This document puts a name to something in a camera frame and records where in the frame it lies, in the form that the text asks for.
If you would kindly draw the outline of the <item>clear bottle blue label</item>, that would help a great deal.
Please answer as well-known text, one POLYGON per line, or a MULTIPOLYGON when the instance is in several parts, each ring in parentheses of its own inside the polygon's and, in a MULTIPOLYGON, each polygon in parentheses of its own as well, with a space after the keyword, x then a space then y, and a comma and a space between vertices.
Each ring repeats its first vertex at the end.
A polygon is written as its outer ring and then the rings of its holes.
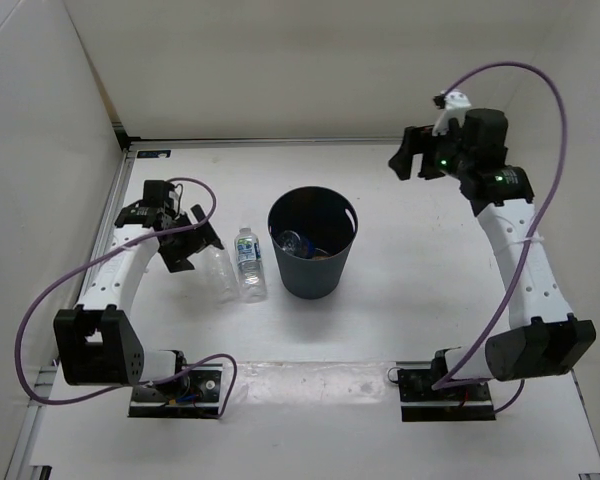
POLYGON ((276 241, 285 253, 297 258, 311 259, 316 249, 310 240, 293 230, 281 232, 276 241))

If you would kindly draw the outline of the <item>orange plastic bottle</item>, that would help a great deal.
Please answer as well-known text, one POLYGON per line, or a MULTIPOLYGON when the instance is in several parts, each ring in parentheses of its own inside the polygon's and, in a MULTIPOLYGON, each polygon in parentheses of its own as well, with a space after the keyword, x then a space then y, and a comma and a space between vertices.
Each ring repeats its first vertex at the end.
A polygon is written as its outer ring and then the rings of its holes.
POLYGON ((332 257, 332 254, 320 249, 320 248, 316 248, 313 252, 313 255, 311 257, 312 260, 326 260, 332 257))

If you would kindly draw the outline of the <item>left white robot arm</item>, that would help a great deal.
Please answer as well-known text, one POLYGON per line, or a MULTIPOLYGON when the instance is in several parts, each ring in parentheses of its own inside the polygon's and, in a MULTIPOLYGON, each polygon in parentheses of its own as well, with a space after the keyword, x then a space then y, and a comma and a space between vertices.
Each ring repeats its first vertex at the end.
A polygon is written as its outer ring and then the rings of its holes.
POLYGON ((200 205, 185 211, 178 179, 147 180, 139 200, 114 222, 111 246, 86 292, 61 310, 53 329, 65 381, 72 386, 154 384, 171 400, 191 377, 177 350, 148 350, 130 320, 134 298, 154 256, 167 271, 191 271, 192 256, 221 242, 200 205))

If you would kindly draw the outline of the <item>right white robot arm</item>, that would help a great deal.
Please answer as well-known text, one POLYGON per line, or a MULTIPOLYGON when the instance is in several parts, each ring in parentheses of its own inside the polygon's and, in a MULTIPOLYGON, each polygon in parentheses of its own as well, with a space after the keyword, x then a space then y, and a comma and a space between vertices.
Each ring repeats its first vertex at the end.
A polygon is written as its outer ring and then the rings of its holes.
POLYGON ((531 182, 507 163, 508 120, 499 110, 475 108, 451 117, 444 132, 433 126, 405 129, 388 162, 399 179, 411 176, 421 156, 419 178, 449 176, 491 245, 506 288, 488 326, 469 347, 437 352, 429 387, 450 400, 465 385, 492 379, 561 376, 573 369, 596 339, 590 320, 580 320, 562 295, 537 228, 543 210, 534 205, 531 182))

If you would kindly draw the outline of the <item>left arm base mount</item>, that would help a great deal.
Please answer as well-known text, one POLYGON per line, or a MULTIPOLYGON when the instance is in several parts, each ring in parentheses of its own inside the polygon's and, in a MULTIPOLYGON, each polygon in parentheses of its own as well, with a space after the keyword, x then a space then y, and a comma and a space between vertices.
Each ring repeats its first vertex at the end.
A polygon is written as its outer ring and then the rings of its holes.
POLYGON ((132 389, 127 416, 145 419, 217 419, 224 367, 211 363, 193 369, 167 386, 132 389))

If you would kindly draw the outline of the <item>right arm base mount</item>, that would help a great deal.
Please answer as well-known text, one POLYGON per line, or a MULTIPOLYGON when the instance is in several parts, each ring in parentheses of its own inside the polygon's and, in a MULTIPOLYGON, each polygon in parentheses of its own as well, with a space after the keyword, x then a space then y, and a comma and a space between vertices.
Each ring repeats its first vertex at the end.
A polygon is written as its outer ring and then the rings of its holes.
POLYGON ((433 390, 433 373, 423 363, 397 363, 387 380, 398 388, 403 423, 495 421, 486 383, 433 390))

